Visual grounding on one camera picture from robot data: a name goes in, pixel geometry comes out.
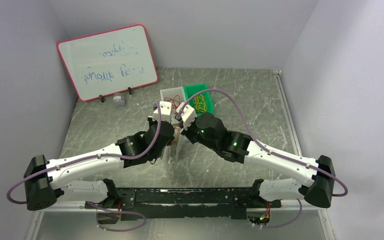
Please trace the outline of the white filament spool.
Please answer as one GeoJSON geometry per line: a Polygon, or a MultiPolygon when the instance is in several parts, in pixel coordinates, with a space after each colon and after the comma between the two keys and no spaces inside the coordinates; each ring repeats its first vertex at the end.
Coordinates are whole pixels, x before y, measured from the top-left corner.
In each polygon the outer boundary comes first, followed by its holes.
{"type": "Polygon", "coordinates": [[[179,125],[174,126],[174,140],[170,142],[169,152],[168,152],[168,164],[171,164],[178,157],[178,148],[180,142],[180,132],[181,128],[179,125]]]}

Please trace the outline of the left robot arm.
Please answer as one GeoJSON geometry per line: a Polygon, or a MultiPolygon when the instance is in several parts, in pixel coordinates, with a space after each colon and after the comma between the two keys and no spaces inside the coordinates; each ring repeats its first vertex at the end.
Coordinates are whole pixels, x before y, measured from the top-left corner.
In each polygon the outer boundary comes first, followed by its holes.
{"type": "Polygon", "coordinates": [[[159,158],[164,148],[174,140],[175,128],[162,121],[149,121],[147,131],[119,139],[102,149],[78,156],[50,159],[37,155],[30,160],[24,173],[37,176],[24,183],[26,208],[29,211],[46,209],[55,203],[89,201],[113,203],[118,196],[113,181],[82,181],[83,177],[118,168],[129,168],[159,158]]]}

